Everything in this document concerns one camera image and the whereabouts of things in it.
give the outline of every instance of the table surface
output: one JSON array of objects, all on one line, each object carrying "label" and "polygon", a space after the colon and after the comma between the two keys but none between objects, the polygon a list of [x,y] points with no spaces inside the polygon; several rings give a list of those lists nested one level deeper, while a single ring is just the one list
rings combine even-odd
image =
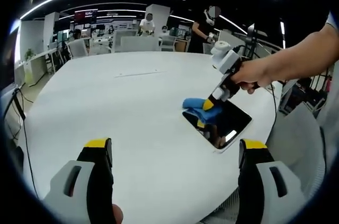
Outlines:
[{"label": "table surface", "polygon": [[34,60],[34,59],[38,59],[39,57],[48,55],[48,54],[50,54],[50,53],[54,53],[54,52],[56,52],[56,51],[57,51],[57,48],[53,48],[53,49],[49,49],[49,50],[47,50],[47,51],[44,51],[44,52],[42,52],[42,53],[38,53],[38,54],[36,54],[35,56],[33,56],[33,57],[30,59],[30,61],[32,61],[32,60]]},{"label": "table surface", "polygon": [[[187,97],[206,98],[221,80],[210,56],[131,52],[79,58],[51,78],[25,121],[40,198],[51,178],[91,139],[112,138],[113,202],[124,224],[196,223],[237,187],[239,139],[266,142],[273,96],[259,88],[231,101],[253,121],[215,149],[182,116]],[[281,84],[274,82],[277,105]],[[24,134],[19,144],[25,152]],[[24,176],[32,187],[25,154]]]}]

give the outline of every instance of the human arm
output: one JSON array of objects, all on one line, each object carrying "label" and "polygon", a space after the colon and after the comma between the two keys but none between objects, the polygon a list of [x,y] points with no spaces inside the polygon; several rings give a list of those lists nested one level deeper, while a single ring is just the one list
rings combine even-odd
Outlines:
[{"label": "human arm", "polygon": [[195,32],[200,37],[202,37],[204,40],[207,39],[208,37],[206,34],[204,34],[202,31],[199,30],[199,23],[197,22],[193,23],[192,31]]},{"label": "human arm", "polygon": [[264,87],[275,80],[315,76],[339,59],[339,33],[326,24],[297,45],[271,56],[244,62],[232,80],[253,93],[253,82]]}]

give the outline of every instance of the blue cloth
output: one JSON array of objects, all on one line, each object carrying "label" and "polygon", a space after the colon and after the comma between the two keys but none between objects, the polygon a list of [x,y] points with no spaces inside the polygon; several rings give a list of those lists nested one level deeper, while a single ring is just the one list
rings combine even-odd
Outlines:
[{"label": "blue cloth", "polygon": [[182,103],[186,112],[199,118],[204,124],[215,124],[216,116],[222,112],[222,107],[214,106],[205,111],[202,109],[205,100],[203,98],[187,98]]}]

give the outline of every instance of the white chair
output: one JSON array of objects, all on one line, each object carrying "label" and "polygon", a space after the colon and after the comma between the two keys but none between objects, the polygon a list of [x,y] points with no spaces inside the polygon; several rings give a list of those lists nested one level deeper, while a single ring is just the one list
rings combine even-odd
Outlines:
[{"label": "white chair", "polygon": [[312,198],[325,176],[324,144],[319,124],[305,103],[277,121],[267,147],[274,160],[285,163],[299,177],[305,197]]},{"label": "white chair", "polygon": [[161,36],[162,44],[160,46],[161,51],[175,52],[175,40],[174,36]]},{"label": "white chair", "polygon": [[159,40],[156,37],[122,37],[121,52],[158,51]]},{"label": "white chair", "polygon": [[211,50],[214,47],[214,44],[208,44],[208,43],[203,43],[202,44],[203,47],[203,53],[206,55],[211,55]]},{"label": "white chair", "polygon": [[137,30],[115,30],[113,34],[113,52],[121,51],[121,38],[122,37],[134,37],[138,33]]},{"label": "white chair", "polygon": [[88,56],[85,41],[82,39],[67,43],[67,48],[72,59]]}]

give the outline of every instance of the cable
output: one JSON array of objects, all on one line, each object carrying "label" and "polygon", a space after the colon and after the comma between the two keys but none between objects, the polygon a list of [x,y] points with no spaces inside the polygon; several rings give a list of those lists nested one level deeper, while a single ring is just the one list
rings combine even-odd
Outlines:
[{"label": "cable", "polygon": [[22,93],[22,91],[21,91],[20,88],[19,88],[19,92],[21,93],[21,96],[22,96],[25,100],[27,100],[27,101],[30,102],[30,103],[34,103],[33,101],[31,101],[31,100],[29,100],[28,98],[26,98],[25,95],[23,95],[23,93]]},{"label": "cable", "polygon": [[15,110],[15,107],[14,107],[13,103],[12,103],[12,107],[13,107],[13,110],[14,110],[14,112],[16,113],[16,115],[19,117],[19,129],[18,129],[18,131],[14,134],[14,138],[16,138],[16,136],[19,134],[19,132],[20,132],[20,130],[21,130],[21,116],[20,116],[19,113]]},{"label": "cable", "polygon": [[[24,110],[23,94],[21,94],[21,100],[22,100],[22,110]],[[33,178],[32,164],[31,164],[31,158],[30,158],[30,154],[29,154],[29,151],[28,151],[28,143],[27,143],[27,133],[26,133],[25,120],[23,120],[23,131],[25,133],[25,143],[26,143],[27,159],[28,159],[28,163],[29,163],[29,166],[30,166],[32,183],[33,183],[35,194],[37,195],[37,198],[39,198],[38,193],[37,193],[37,188],[35,187],[35,182],[34,182],[34,178]]]},{"label": "cable", "polygon": [[6,124],[7,124],[8,130],[10,131],[10,133],[11,133],[11,135],[12,135],[12,139],[16,139],[16,140],[17,140],[17,138],[15,137],[15,135],[14,135],[13,132],[12,132],[11,126],[9,125],[9,123],[7,122],[6,119],[5,119],[5,122],[6,122]]},{"label": "cable", "polygon": [[273,95],[273,100],[274,100],[274,114],[275,114],[274,122],[273,122],[273,126],[272,126],[272,128],[273,128],[274,125],[275,125],[275,122],[276,122],[276,114],[277,114],[278,110],[276,109],[276,101],[275,101],[275,96],[274,96],[274,87],[273,87],[272,83],[271,83],[271,89],[272,89],[272,95]]}]

